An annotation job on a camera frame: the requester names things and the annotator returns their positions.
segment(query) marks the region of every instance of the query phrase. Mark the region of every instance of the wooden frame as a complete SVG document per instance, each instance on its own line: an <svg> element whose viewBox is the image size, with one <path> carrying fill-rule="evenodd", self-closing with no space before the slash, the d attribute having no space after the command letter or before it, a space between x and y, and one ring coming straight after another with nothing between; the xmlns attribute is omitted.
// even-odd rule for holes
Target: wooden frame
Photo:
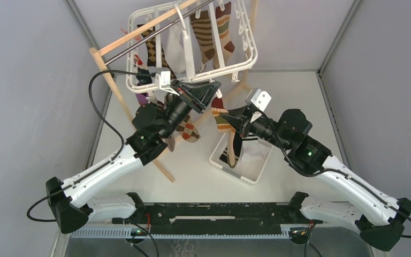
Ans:
<svg viewBox="0 0 411 257"><path fill-rule="evenodd" d="M186 7L196 3L198 0L187 0L179 5L179 9L185 9ZM254 28L255 25L255 19L256 19L256 13L257 13L257 6L258 6L259 0L252 0L251 2L251 11L250 11L250 25L252 28ZM158 16L157 18L151 20L150 22L146 23L145 25L135 29L134 31L129 32L125 36L119 38L118 40L115 40L114 42L108 44L106 47L97 50L95 48L90 48L89 52L94 58L95 63L97 64L98 68L100 71L105 71L108 70L108 67L105 65L105 61L103 60L103 56L110 51L113 51L117 47L121 46L125 42L137 37L141 33L145 32L146 30L154 27L155 25L159 24L160 22L166 20L167 18L177 14L176 9L171 9L168 12L165 12L164 14ZM120 93L116 82L113 80L112 76L110 73L105 73L103 74L105 77L106 82L108 83L108 86L111 88L113 94L117 97L117 100L119 101L120 105L124 109L124 112L128 118L128 121L130 121L130 124L132 124L133 116L130 112L130 109L128 108L128 105L125 103L124 98L122 97L122 94ZM228 102L229 100L232 99L233 96L235 96L241 89L244 89L246 91L250 91L251 88L247 85L247 78L248 78L248 70L243 71L243 78L240 80L238 85L231 91L227 96L223 97L223 102ZM209 115L211 115L211 110L209 109L206 111L199 119L197 119L194 122L195 126L200 125ZM176 137L176 143L180 141L181 136ZM175 179L174 177L163 167L158 160L154 160L153 163L155 166L157 166L160 171L171 181L174 183Z"/></svg>

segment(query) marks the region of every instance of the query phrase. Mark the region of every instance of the white plastic frame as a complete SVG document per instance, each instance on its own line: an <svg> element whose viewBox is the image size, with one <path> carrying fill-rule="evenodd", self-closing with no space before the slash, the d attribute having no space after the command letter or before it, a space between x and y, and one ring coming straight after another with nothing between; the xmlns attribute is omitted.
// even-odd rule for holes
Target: white plastic frame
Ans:
<svg viewBox="0 0 411 257"><path fill-rule="evenodd" d="M136 29L136 18L141 17L141 16L147 16L148 14L152 14L156 17L159 16L160 13L163 11L170 10L174 8L174 3L181 3L183 1L176 1L176 2L171 2L171 3L166 3L166 4L161 4L145 9L141 9L138 11L133 12L130 17L128 18L128 31L133 31ZM227 75L227 74L236 74L239 71L251 69L253 65L257 61L258 53L257 53L257 48L255 44L255 40L253 38L253 32L249 24L249 18L248 18L248 13L245 8L245 4L243 0L237 0L237 5L235 6L235 11L236 11L236 16L237 20L239 21L239 35L242 36L242 43L243 43L243 50L246 53L245 57L247 58L246 61L238 63L238 64L233 64L229 66L224 65L223 61L223 53L221 50L221 45L220 45L220 40L219 40L219 35L217 33L216 29L216 19L215 17L215 12L212 11L210 12L210 20L212 22L212 33L214 35L214 44L216 46L217 50L217 55L218 55L218 60L220 63L220 68L211 70L211 71L206 71L206 72L201 72L196 74L195 72L195 67L194 67L194 62L192 62L193 59L193 51L190 47L184 47L185 51L185 61L186 61L186 76L185 77L180 77L178 80L180 81L185 81L185 82L201 82L201 81L207 81L209 79L213 79L219 76ZM211 2L208 6L209 11L214 10L214 2ZM155 30L159 29L159 24L155 26ZM190 26L186 26L187 30L187 35L188 38L184 39L184 45L185 41L189 40L189 43L191 44L191 30ZM135 44L136 40L132 39L128 41L128 47L131 45ZM157 50L157 62L156 66L161 67L161 41L159 39L159 35L156 36L156 50ZM127 54L127 71L129 72L138 72L138 65L134 63L134 55L137 54L137 49L134 49L133 51L130 51ZM137 79L136 76L134 75L127 75L126 79L126 84L127 88L134 92L134 93L145 93L149 91L155 91L158 90L159 88L155 84L148 84L148 85L142 85L142 86L137 86Z"/></svg>

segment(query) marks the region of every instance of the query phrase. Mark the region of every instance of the metal rod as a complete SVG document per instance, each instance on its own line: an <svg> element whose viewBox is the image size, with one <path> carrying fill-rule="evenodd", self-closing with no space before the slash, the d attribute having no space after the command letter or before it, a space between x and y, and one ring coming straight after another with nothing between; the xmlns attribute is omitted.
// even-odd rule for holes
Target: metal rod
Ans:
<svg viewBox="0 0 411 257"><path fill-rule="evenodd" d="M197 10L203 8L204 6L208 5L209 3L211 3L213 0L207 0L204 3L198 5L196 8L192 9L191 11L185 13L185 15L183 16L183 18L187 18L189 17L191 14L195 13ZM109 59L107 62L105 62L105 65L108 66L110 63L114 62L115 60L121 58L122 56L124 56L125 54L127 54L128 52L130 52L131 50L135 49L136 47L142 45L143 43L146 43L147 41L149 41L151 38L153 38L154 36L160 34L161 32L163 32L164 30L170 28L172 25L178 23L180 21L180 18L177 18L175 21L167 24L166 26L162 27L161 29L157 30L156 32L148 35L147 37L145 37L144 39L142 39L141 41L137 42L136 44L130 46L129 48L125 49L124 51L118 53L116 56L112 57L111 59Z"/></svg>

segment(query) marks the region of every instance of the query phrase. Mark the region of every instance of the white sock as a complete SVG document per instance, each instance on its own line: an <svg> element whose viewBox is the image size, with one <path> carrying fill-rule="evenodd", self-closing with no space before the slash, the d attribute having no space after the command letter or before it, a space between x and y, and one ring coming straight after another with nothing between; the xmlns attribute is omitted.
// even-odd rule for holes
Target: white sock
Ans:
<svg viewBox="0 0 411 257"><path fill-rule="evenodd" d="M174 73L182 73L186 69L185 52L180 44L183 26L179 22L169 28L168 43L166 44L165 59Z"/></svg>

